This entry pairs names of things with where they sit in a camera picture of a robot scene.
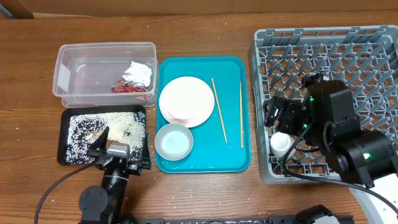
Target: white plate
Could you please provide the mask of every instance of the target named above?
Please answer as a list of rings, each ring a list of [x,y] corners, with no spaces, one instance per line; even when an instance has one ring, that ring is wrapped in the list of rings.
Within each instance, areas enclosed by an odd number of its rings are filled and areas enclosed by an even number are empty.
[[[212,114],[214,105],[213,90],[204,81],[195,77],[172,80],[164,87],[159,97],[159,107],[163,117],[169,123],[182,124],[187,128],[204,123]]]
[[[192,133],[184,125],[166,124],[156,133],[155,148],[164,159],[183,159],[190,153],[192,146]]]

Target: plastic container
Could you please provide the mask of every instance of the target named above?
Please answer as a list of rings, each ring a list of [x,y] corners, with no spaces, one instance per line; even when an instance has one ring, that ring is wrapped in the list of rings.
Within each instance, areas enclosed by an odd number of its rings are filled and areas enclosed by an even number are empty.
[[[152,70],[147,92],[113,93],[113,83],[123,79],[132,61]],[[156,47],[151,42],[67,44],[58,53],[52,91],[67,108],[153,106],[157,98],[157,67]]]
[[[284,175],[282,159],[273,155],[269,140],[275,127],[264,126],[262,105],[273,96],[302,101],[305,74],[322,72],[342,80],[353,93],[361,127],[379,130],[398,143],[398,27],[329,27],[261,29],[249,51],[251,83],[256,102],[256,142],[261,179],[267,184],[309,182]],[[340,179],[319,152],[296,152],[291,171],[312,177]]]

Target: gray dish rack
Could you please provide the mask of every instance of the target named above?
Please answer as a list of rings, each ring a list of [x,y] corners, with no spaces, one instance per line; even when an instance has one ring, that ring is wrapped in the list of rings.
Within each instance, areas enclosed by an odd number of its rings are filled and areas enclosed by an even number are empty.
[[[304,75],[322,72],[342,80],[353,94],[361,127],[380,130],[398,144],[398,27],[331,27],[261,29],[249,51],[256,102],[259,171],[267,184],[309,182],[283,173],[282,160],[269,148],[275,127],[264,126],[262,104],[273,96],[303,100]],[[319,152],[296,152],[288,169],[300,174],[339,180]]]

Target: white cup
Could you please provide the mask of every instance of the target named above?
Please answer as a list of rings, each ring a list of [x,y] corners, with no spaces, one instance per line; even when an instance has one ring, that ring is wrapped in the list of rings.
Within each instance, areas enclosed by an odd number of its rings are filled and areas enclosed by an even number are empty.
[[[290,147],[294,143],[294,139],[288,134],[278,132],[271,136],[271,140],[269,141],[269,143],[273,155],[281,158],[290,149]],[[289,154],[289,158],[293,156],[295,152],[296,149],[293,149],[292,152]]]

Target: white bowl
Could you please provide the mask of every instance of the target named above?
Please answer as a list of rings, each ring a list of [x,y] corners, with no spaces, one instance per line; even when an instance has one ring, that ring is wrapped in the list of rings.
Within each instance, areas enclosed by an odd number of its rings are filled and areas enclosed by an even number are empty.
[[[166,124],[155,137],[157,153],[170,161],[183,159],[190,153],[192,146],[192,133],[182,124]]]

